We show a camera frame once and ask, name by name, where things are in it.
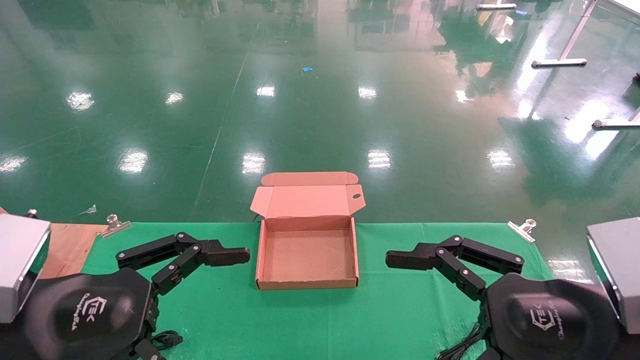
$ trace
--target metal clip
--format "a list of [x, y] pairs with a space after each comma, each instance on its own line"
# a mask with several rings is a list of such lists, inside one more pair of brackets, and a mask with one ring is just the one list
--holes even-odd
[[120, 222], [118, 220], [118, 215], [111, 214], [107, 217], [107, 223], [109, 224], [109, 229], [106, 229], [102, 234], [103, 239], [108, 238], [109, 236], [119, 232], [120, 230], [126, 229], [131, 226], [131, 222]]
[[513, 222], [507, 223], [507, 226], [509, 226], [511, 230], [514, 230], [516, 234], [520, 235], [521, 238], [527, 240], [530, 243], [534, 243], [536, 241], [536, 239], [534, 239], [530, 235], [531, 231], [533, 230], [534, 227], [536, 227], [536, 225], [537, 223], [533, 219], [527, 219], [527, 221], [525, 221], [524, 224], [520, 226], [517, 226]]

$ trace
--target logo on robot base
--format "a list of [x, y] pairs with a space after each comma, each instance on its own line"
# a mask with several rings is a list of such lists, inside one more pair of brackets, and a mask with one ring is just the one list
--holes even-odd
[[540, 329], [547, 331], [558, 325], [558, 338], [564, 340], [564, 328], [562, 326], [562, 318], [553, 302], [548, 302], [549, 310], [544, 310], [542, 305], [534, 305], [535, 309], [531, 309], [531, 322]]
[[80, 314], [89, 315], [86, 318], [85, 322], [95, 322], [95, 315], [102, 314], [104, 311], [104, 306], [107, 304], [107, 300], [101, 297], [94, 297], [91, 300], [87, 300], [91, 296], [90, 293], [84, 294], [82, 299], [78, 305], [76, 305], [76, 311], [74, 313], [74, 322], [71, 324], [71, 331], [74, 331], [78, 328], [78, 323], [80, 322]]

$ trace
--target wooden board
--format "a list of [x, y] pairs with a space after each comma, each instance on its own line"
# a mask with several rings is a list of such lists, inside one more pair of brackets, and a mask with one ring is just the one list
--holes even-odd
[[49, 279], [79, 273], [93, 247], [95, 237], [106, 229], [107, 225], [51, 223], [49, 255], [40, 278]]

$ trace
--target floor line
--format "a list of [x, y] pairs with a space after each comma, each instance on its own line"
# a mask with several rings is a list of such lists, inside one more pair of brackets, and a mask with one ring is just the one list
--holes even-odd
[[[255, 29], [253, 30], [253, 34], [255, 34], [255, 30], [258, 28], [258, 25], [255, 25]], [[189, 212], [189, 219], [193, 216], [193, 212], [196, 207], [200, 203], [200, 196], [202, 195], [202, 187], [204, 186], [204, 180], [207, 177], [207, 172], [209, 171], [209, 166], [211, 165], [211, 160], [213, 159], [213, 152], [216, 150], [216, 145], [218, 144], [218, 139], [220, 138], [220, 133], [222, 132], [222, 125], [227, 121], [229, 116], [229, 106], [231, 105], [231, 99], [233, 99], [234, 94], [236, 93], [236, 87], [238, 86], [238, 81], [240, 81], [240, 75], [242, 75], [242, 70], [244, 69], [244, 63], [246, 61], [246, 57], [249, 55], [249, 51], [251, 50], [251, 45], [253, 44], [253, 35], [251, 36], [251, 40], [249, 41], [249, 46], [246, 48], [246, 53], [244, 54], [244, 58], [242, 60], [242, 65], [240, 66], [240, 71], [238, 71], [238, 76], [236, 77], [236, 83], [234, 84], [234, 88], [231, 90], [231, 96], [227, 101], [227, 105], [225, 106], [224, 117], [222, 118], [222, 122], [220, 127], [218, 128], [218, 134], [216, 135], [216, 139], [213, 142], [213, 146], [211, 147], [211, 153], [209, 155], [209, 161], [207, 161], [207, 166], [204, 168], [204, 174], [202, 174], [202, 180], [200, 180], [200, 187], [198, 188], [198, 194], [196, 195], [196, 200], [193, 203], [193, 207]]]

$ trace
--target metal table leg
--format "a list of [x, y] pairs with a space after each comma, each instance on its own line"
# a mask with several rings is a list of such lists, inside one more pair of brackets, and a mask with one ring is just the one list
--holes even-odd
[[580, 18], [580, 21], [578, 22], [578, 25], [573, 30], [573, 33], [571, 34], [571, 37], [569, 38], [569, 41], [564, 46], [564, 49], [562, 50], [562, 53], [560, 54], [560, 58], [558, 58], [557, 60], [534, 61], [531, 64], [531, 66], [538, 68], [538, 67], [577, 66], [577, 65], [585, 66], [585, 65], [587, 65], [587, 59], [567, 59], [566, 57], [569, 55], [569, 52], [571, 51], [571, 48], [575, 44], [575, 41], [580, 36], [580, 33], [582, 32], [582, 29], [584, 28], [584, 25], [589, 20], [589, 17], [591, 16], [591, 12], [596, 7], [597, 2], [598, 2], [598, 0], [591, 0], [591, 2], [587, 5], [587, 8], [586, 8], [586, 10], [584, 10], [584, 13], [582, 14], [582, 17]]
[[640, 127], [640, 108], [636, 110], [636, 113], [631, 115], [629, 120], [596, 120], [593, 126], [600, 129], [607, 129], [612, 127]]
[[515, 10], [516, 4], [502, 4], [502, 0], [498, 0], [495, 4], [479, 4], [476, 10]]

